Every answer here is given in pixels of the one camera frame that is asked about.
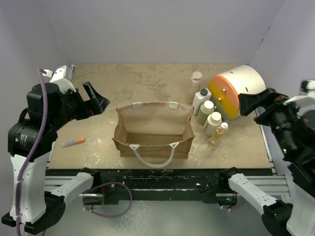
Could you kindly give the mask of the beige pump dispenser bottle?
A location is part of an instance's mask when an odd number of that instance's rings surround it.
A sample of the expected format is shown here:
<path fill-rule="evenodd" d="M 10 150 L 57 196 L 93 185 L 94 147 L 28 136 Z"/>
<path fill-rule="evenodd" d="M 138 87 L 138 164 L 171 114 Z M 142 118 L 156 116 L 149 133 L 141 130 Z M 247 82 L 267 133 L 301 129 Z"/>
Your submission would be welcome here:
<path fill-rule="evenodd" d="M 195 94 L 200 91 L 200 80 L 202 78 L 202 73 L 199 71 L 195 71 L 192 74 L 190 79 L 190 85 L 188 87 L 187 95 L 186 95 L 186 102 L 188 104 L 192 104 L 194 100 Z"/>

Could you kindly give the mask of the small clear amber bottle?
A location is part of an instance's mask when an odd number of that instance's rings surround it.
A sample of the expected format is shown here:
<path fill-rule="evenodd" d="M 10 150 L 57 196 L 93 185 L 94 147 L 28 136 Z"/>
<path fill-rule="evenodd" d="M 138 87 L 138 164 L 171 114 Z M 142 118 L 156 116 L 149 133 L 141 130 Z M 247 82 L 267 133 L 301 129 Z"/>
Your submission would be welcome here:
<path fill-rule="evenodd" d="M 228 130 L 228 123 L 222 122 L 209 139 L 209 144 L 215 147 Z"/>

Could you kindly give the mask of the brown burlap canvas bag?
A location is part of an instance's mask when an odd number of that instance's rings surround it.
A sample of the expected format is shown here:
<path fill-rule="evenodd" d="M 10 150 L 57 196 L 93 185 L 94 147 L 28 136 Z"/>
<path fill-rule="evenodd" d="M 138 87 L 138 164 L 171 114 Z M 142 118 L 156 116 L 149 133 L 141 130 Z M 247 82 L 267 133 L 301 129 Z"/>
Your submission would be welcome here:
<path fill-rule="evenodd" d="M 137 158 L 150 168 L 188 159 L 195 134 L 193 107 L 177 102 L 136 102 L 117 108 L 113 142 L 122 158 Z"/>

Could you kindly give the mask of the cream lidded jar bottle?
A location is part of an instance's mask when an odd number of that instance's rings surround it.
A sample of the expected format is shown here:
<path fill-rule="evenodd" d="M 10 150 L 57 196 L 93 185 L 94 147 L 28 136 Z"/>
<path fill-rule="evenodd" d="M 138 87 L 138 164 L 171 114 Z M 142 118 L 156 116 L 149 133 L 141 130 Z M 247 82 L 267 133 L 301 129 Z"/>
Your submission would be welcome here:
<path fill-rule="evenodd" d="M 207 136 L 211 136 L 221 124 L 221 114 L 219 112 L 213 112 L 207 117 L 207 120 L 203 126 L 203 133 Z"/>

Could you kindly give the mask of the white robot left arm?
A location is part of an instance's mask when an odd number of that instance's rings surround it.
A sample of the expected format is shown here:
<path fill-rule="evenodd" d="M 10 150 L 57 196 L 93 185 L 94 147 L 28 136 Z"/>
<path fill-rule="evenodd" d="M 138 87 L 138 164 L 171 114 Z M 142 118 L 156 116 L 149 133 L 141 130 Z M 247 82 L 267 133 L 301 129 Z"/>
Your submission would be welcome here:
<path fill-rule="evenodd" d="M 56 225 L 65 207 L 80 193 L 95 193 L 101 188 L 100 172 L 82 168 L 67 184 L 46 191 L 48 154 L 57 140 L 57 132 L 72 120 L 102 114 L 110 104 L 91 83 L 83 84 L 89 99 L 83 100 L 77 89 L 62 92 L 57 84 L 35 85 L 27 94 L 28 106 L 8 132 L 8 152 L 14 173 L 14 197 L 3 224 L 36 235 Z"/>

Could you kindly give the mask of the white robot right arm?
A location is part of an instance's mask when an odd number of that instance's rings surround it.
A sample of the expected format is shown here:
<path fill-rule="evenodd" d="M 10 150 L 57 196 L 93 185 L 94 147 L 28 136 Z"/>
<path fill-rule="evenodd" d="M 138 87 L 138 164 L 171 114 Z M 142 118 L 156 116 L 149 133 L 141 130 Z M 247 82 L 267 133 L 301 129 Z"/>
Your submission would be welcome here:
<path fill-rule="evenodd" d="M 289 162 L 296 189 L 293 203 L 278 200 L 252 184 L 237 168 L 220 173 L 223 192 L 240 194 L 260 214 L 273 236 L 313 236 L 315 234 L 315 112 L 302 116 L 300 108 L 315 103 L 314 92 L 289 98 L 272 88 L 258 94 L 239 94 L 240 114 L 247 116 L 258 107 L 265 112 L 254 118 L 257 124 L 269 126 Z"/>

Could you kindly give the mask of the pale green lotion bottle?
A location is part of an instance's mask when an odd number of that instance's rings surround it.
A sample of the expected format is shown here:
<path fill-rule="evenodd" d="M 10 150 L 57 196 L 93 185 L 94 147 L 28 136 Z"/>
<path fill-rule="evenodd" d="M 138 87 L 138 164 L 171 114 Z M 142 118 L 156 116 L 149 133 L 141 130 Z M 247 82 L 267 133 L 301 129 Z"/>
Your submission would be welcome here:
<path fill-rule="evenodd" d="M 214 104 L 212 101 L 205 101 L 199 108 L 197 114 L 197 123 L 204 125 L 208 116 L 214 112 Z"/>

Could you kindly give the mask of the white rectangular bottle grey cap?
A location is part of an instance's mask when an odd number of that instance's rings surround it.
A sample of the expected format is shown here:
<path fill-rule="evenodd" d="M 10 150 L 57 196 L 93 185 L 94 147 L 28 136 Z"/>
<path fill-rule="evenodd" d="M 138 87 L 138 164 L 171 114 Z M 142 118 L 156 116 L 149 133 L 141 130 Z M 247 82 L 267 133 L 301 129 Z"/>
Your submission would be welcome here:
<path fill-rule="evenodd" d="M 200 91 L 198 91 L 195 95 L 194 95 L 194 99 L 193 99 L 193 114 L 197 115 L 200 109 L 200 106 L 207 100 L 210 100 L 212 94 L 211 92 L 207 89 L 207 88 L 203 88 Z"/>

